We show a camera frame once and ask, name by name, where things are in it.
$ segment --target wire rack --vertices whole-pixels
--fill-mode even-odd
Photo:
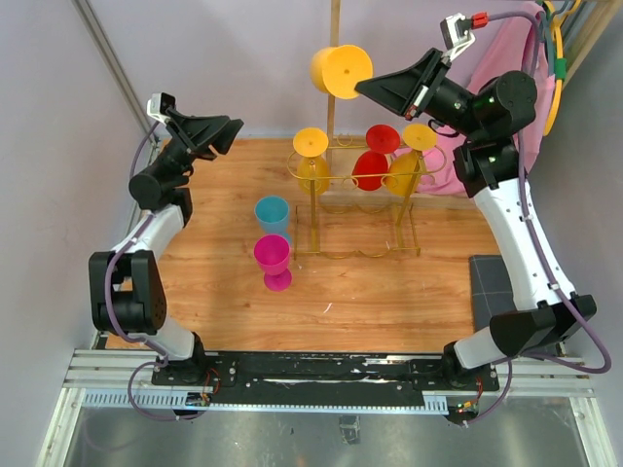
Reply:
[[[361,149],[361,150],[369,150],[370,148],[366,145],[353,145],[352,138],[349,143],[343,143],[340,140],[340,137],[337,138],[338,146],[331,146],[327,149]],[[413,251],[417,256],[420,255],[421,249],[418,244],[418,237],[416,235],[416,225],[415,225],[415,215],[414,215],[414,205],[411,202],[411,194],[416,190],[416,187],[421,181],[421,178],[426,176],[431,176],[434,183],[434,174],[443,170],[446,166],[448,158],[444,150],[435,146],[435,149],[439,151],[444,161],[442,165],[433,170],[428,171],[426,169],[426,164],[424,161],[424,156],[422,152],[412,150],[416,153],[414,168],[408,172],[400,172],[400,173],[374,173],[374,174],[365,174],[365,175],[320,175],[317,174],[317,163],[312,158],[309,160],[309,176],[299,176],[296,170],[292,168],[292,162],[295,157],[298,156],[296,152],[290,154],[287,159],[287,169],[290,172],[290,175],[295,179],[302,181],[303,186],[306,191],[310,193],[310,204],[307,205],[297,205],[295,209],[295,231],[294,231],[294,253],[293,257],[296,260],[300,256],[322,256],[328,259],[345,259],[351,258],[355,256],[366,257],[366,258],[382,258],[391,252],[395,251]],[[388,188],[396,188],[399,184],[398,177],[409,177],[409,182],[407,188],[405,190],[405,195],[402,198],[399,198],[400,201],[391,201],[381,207],[372,207],[370,205],[362,205],[359,203],[348,203],[343,206],[328,206],[323,205],[319,202],[319,192],[323,190],[323,184],[326,186],[327,183],[332,183],[335,181],[340,182],[338,184],[339,188],[342,190],[357,190],[359,185],[359,179],[362,178],[372,178],[372,177],[380,177],[382,181],[382,185],[385,185]],[[308,209],[310,212],[310,222],[307,226],[309,230],[309,242],[308,247],[303,248],[301,242],[302,230],[305,228],[304,223],[302,222],[303,212]],[[321,223],[319,222],[319,214],[320,211],[327,215],[344,215],[353,210],[360,211],[365,214],[378,214],[383,211],[388,211],[391,215],[391,224],[394,230],[394,238],[395,244],[390,245],[386,242],[384,245],[380,245],[378,251],[375,252],[365,252],[362,249],[356,248],[349,251],[327,251],[323,248],[322,242],[320,241],[320,230]],[[403,226],[403,222],[407,219],[408,226]]]

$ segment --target pink fabric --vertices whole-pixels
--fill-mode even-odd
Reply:
[[[522,10],[534,14],[542,11],[542,8],[534,2],[525,2]],[[478,65],[467,88],[472,92],[484,86],[491,78],[501,75],[510,70],[519,70],[522,61],[531,62],[531,54],[534,47],[533,36],[530,33],[531,23],[525,18],[510,18],[497,32],[495,39],[484,58]],[[544,47],[541,45],[538,53],[536,71],[534,73],[538,96],[536,99],[536,119],[524,129],[524,139],[526,141],[526,167],[528,171],[534,165],[538,150],[543,137],[543,128],[549,113],[552,102],[552,95],[555,87],[554,76],[547,76],[547,59],[545,58]],[[441,132],[452,133],[448,127],[440,128]],[[452,162],[455,157],[453,150],[465,141],[464,136],[457,138],[446,138],[439,136],[437,145],[443,148],[448,156],[448,163],[443,170],[436,173],[433,177],[424,176],[418,185],[418,192],[429,193],[432,195],[465,195],[465,189],[457,179]],[[410,149],[396,151],[396,156],[409,152]],[[443,163],[443,156],[436,149],[424,153],[426,168],[429,171],[435,170]]]

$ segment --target wooden tabletop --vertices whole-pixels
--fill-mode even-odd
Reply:
[[[195,163],[193,218],[159,261],[168,312],[214,350],[435,352],[472,334],[468,258],[498,252],[476,209],[414,209],[419,257],[302,257],[291,262],[289,289],[264,286],[253,258],[263,234],[255,203],[278,195],[292,211],[309,206],[285,168],[291,147],[241,140],[215,162]],[[383,245],[385,231],[361,234],[377,221],[353,219],[332,214],[327,241]],[[113,337],[108,346],[127,345]]]

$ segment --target white wall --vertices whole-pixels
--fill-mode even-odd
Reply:
[[[5,5],[0,62],[0,463],[25,467],[90,343],[88,258],[125,233],[141,133],[68,0]]]
[[[140,99],[166,90],[182,113],[244,119],[241,134],[287,135],[324,126],[326,96],[310,81],[313,54],[329,43],[329,0],[92,0]],[[498,0],[343,0],[341,44],[372,57],[376,74],[406,68],[442,48],[448,15],[496,13],[520,2]],[[466,83],[499,23],[453,66]],[[377,123],[403,126],[361,97],[339,102],[336,126],[364,132]]]
[[[590,323],[607,344],[610,373],[594,377],[602,413],[623,462],[623,11],[563,93],[561,112],[531,173],[543,228],[581,294],[593,294]],[[601,365],[583,332],[569,350]]]

